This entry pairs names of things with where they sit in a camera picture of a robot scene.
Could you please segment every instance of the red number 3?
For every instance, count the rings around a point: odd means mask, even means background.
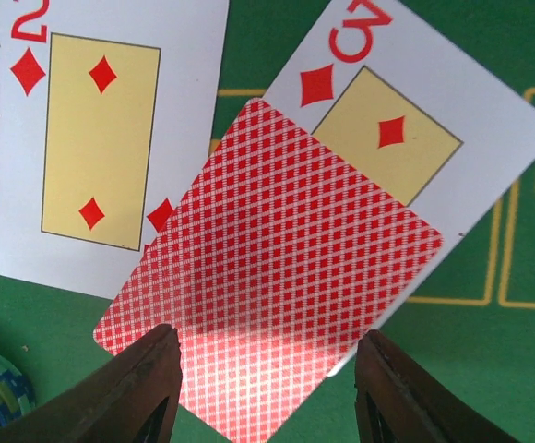
[[[32,32],[23,32],[19,30],[19,28],[21,27],[21,25],[28,21],[32,21],[36,18],[42,17],[48,10],[49,4],[50,0],[42,0],[42,6],[40,7],[40,9],[18,18],[13,24],[13,27],[11,28],[11,38],[20,40],[30,40],[31,42],[46,43],[46,37],[48,33],[48,27],[46,25],[40,26],[40,34]]]
[[[333,28],[329,33],[329,48],[331,48],[331,52],[340,61],[345,63],[356,63],[363,60],[364,57],[370,53],[375,40],[372,33],[372,27],[387,25],[392,21],[392,17],[372,3],[372,0],[352,0],[348,7],[348,11],[353,13],[358,6],[364,6],[375,14],[375,17],[372,18],[353,18],[350,20],[343,20],[343,28],[355,28],[363,33],[363,48],[359,52],[356,54],[344,53],[338,47],[339,31],[336,28]]]

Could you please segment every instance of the green felt table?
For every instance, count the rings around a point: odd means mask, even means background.
[[[268,87],[326,3],[231,1],[214,138]],[[534,0],[405,3],[535,104]],[[30,376],[39,403],[111,358],[91,338],[109,303],[0,277],[0,353]],[[464,402],[535,441],[535,164],[383,332]],[[352,364],[327,379],[273,441],[357,441]],[[223,441],[184,409],[173,435]]]

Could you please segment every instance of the yellow card panel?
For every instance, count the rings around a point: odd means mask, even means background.
[[[461,143],[367,68],[314,134],[404,205],[412,202]]]
[[[160,54],[53,34],[44,232],[139,249]]]

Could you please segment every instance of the red crosshatch pattern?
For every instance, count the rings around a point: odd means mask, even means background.
[[[265,441],[442,244],[439,232],[254,99],[94,332],[113,354],[171,323],[180,403]]]

